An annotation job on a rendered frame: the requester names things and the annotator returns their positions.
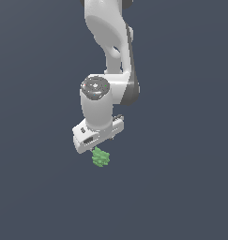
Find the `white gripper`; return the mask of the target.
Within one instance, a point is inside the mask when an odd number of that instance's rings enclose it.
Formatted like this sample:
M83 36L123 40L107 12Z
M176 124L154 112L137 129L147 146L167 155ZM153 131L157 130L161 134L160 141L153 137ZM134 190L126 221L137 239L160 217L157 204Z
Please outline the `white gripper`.
M95 146L113 139L114 136L124 129L124 116L119 114L113 118L112 127L109 130L91 130L83 120L80 124L72 129L73 143L76 151L81 154L87 150L92 151Z

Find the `green bumpy object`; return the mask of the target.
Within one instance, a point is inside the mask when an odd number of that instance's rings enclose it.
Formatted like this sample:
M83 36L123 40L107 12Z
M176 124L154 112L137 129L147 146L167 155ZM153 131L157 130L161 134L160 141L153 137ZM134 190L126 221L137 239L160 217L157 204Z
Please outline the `green bumpy object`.
M109 156L110 154L100 150L98 147L95 147L94 150L92 151L92 160L93 163L98 166L98 167L103 167L107 166L108 163L110 162Z

